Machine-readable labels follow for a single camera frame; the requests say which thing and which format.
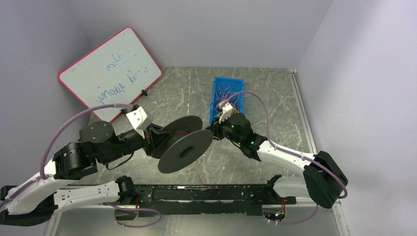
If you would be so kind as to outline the grey perforated cable spool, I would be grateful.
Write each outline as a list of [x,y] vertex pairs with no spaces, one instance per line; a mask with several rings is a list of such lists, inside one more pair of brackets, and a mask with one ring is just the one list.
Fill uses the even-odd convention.
[[169,174],[189,166],[210,147],[213,135],[203,129],[202,119],[198,116],[185,116],[174,120],[163,127],[174,131],[174,135],[166,135],[166,141],[160,146],[162,156],[158,159],[158,170]]

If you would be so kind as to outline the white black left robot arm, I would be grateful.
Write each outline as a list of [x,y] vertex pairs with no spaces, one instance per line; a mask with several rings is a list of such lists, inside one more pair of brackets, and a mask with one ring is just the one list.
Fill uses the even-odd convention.
[[21,186],[4,186],[0,191],[0,222],[9,226],[34,226],[72,208],[101,203],[126,205],[138,197],[133,180],[121,176],[109,183],[65,190],[70,185],[98,171],[98,164],[108,166],[124,156],[131,158],[143,149],[154,156],[156,149],[173,131],[151,124],[144,132],[132,129],[119,135],[106,121],[97,121],[80,131],[78,141],[54,154],[44,170]]

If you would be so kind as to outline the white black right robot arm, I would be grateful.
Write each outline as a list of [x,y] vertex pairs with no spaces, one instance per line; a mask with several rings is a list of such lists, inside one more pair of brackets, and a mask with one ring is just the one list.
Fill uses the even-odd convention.
[[206,127],[219,139],[228,139],[244,156],[259,162],[281,166],[297,177],[280,177],[273,183],[279,197],[310,198],[323,208],[332,208],[338,199],[347,197],[348,179],[332,156],[320,151],[306,153],[284,147],[253,131],[244,114],[225,120],[214,118]]

